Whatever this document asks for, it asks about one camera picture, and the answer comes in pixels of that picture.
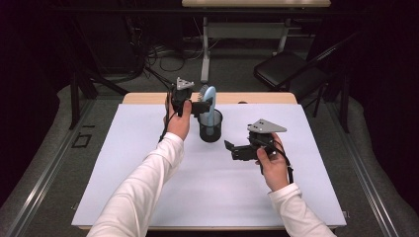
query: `white tabletop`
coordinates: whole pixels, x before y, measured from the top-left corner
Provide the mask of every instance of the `white tabletop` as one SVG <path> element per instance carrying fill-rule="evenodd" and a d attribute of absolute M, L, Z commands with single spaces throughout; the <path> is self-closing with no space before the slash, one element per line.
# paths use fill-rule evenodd
<path fill-rule="evenodd" d="M 183 0 L 184 7 L 329 7 L 329 0 Z"/>
<path fill-rule="evenodd" d="M 165 185 L 150 229 L 272 229 L 284 227 L 267 196 L 269 191 L 253 161 L 233 161 L 224 139 L 247 145 L 247 124 L 266 119 L 284 126 L 280 133 L 293 165 L 294 180 L 310 208 L 330 227 L 344 226 L 315 140 L 300 105 L 217 105 L 223 114 L 222 136 L 203 142 L 191 117 L 185 158 Z M 145 155 L 163 129 L 162 105 L 120 105 L 72 225 L 89 228 L 105 203 Z"/>

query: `table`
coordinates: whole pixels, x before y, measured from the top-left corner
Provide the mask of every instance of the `table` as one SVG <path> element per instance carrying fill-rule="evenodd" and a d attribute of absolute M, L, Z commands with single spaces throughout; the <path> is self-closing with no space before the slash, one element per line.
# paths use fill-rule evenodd
<path fill-rule="evenodd" d="M 165 96 L 126 95 L 72 225 L 90 228 L 115 188 L 155 148 L 163 128 Z M 191 118 L 185 158 L 163 189 L 150 230 L 284 229 L 272 209 L 259 167 L 251 161 L 233 161 L 223 144 L 224 139 L 236 145 L 248 144 L 247 124 L 257 119 L 288 129 L 280 136 L 303 198 L 330 228 L 346 225 L 303 109 L 291 93 L 217 93 L 216 101 L 215 108 L 223 114 L 221 139 L 201 141 L 198 122 Z M 249 104 L 237 104 L 242 101 Z"/>
<path fill-rule="evenodd" d="M 182 6 L 192 8 L 318 8 L 329 7 L 329 0 L 182 0 Z M 204 57 L 201 82 L 209 81 L 209 38 L 228 39 L 280 39 L 278 50 L 284 50 L 290 19 L 282 23 L 209 23 L 204 17 Z"/>

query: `person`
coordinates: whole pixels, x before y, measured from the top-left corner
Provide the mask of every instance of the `person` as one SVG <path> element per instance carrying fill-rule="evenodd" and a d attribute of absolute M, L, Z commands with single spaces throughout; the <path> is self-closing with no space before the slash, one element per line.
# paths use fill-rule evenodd
<path fill-rule="evenodd" d="M 169 102 L 169 115 L 175 112 Z M 183 115 L 172 116 L 157 148 L 115 190 L 88 236 L 139 236 L 147 233 L 149 221 L 163 185 L 177 171 L 184 157 L 184 141 L 190 128 L 192 103 L 186 101 Z M 280 138 L 273 133 L 277 148 Z M 269 197 L 291 236 L 335 236 L 309 209 L 296 184 L 289 184 L 287 164 L 279 153 L 268 157 L 257 150 L 264 167 Z"/>

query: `chair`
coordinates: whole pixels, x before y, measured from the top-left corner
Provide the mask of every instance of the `chair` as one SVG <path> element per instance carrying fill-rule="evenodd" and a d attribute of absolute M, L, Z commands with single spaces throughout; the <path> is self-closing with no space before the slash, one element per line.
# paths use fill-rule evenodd
<path fill-rule="evenodd" d="M 304 108 L 316 102 L 313 116 L 317 116 L 317 110 L 320 99 L 323 94 L 323 88 L 332 79 L 335 78 L 343 68 L 326 73 L 318 66 L 319 63 L 328 58 L 338 49 L 347 45 L 359 33 L 354 33 L 341 40 L 333 46 L 327 48 L 309 61 L 302 59 L 293 52 L 282 51 L 272 58 L 256 65 L 253 75 L 264 84 L 271 87 L 271 91 L 287 91 L 295 95 L 300 103 L 307 96 L 318 90 L 317 97 L 309 102 Z"/>

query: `white sleeve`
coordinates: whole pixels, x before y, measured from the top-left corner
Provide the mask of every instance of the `white sleeve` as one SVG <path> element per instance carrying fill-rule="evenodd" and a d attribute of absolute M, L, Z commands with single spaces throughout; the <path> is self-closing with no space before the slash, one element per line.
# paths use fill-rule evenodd
<path fill-rule="evenodd" d="M 269 197 L 290 236 L 335 236 L 307 206 L 296 184 L 271 192 Z"/>
<path fill-rule="evenodd" d="M 88 236 L 140 236 L 147 233 L 163 184 L 184 156 L 183 140 L 166 133 L 108 200 Z"/>

